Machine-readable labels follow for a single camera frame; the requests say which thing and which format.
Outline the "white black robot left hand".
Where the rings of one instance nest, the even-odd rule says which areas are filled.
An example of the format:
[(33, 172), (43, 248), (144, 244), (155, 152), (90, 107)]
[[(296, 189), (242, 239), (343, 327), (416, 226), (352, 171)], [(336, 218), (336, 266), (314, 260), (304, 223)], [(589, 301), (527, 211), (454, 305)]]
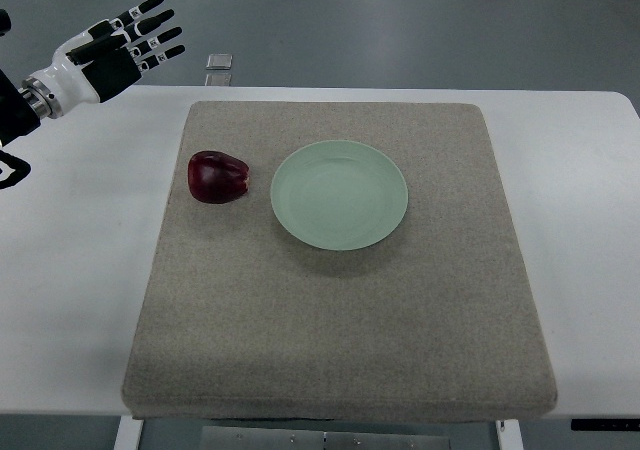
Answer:
[(182, 32), (179, 26), (164, 27), (173, 10), (152, 13), (163, 2), (146, 0), (93, 24), (56, 49), (50, 66), (24, 82), (42, 99), (44, 115), (55, 119), (83, 103), (104, 103), (183, 53), (182, 45), (163, 47)]

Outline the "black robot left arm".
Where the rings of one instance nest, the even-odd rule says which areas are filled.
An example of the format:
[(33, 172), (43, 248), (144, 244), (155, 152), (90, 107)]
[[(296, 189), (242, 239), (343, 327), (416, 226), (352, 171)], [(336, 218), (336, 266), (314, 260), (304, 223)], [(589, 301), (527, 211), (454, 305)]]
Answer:
[(37, 129), (41, 120), (51, 114), (46, 99), (33, 89), (16, 88), (1, 72), (1, 162), (9, 169), (1, 180), (1, 189), (15, 186), (31, 172), (31, 165), (3, 148)]

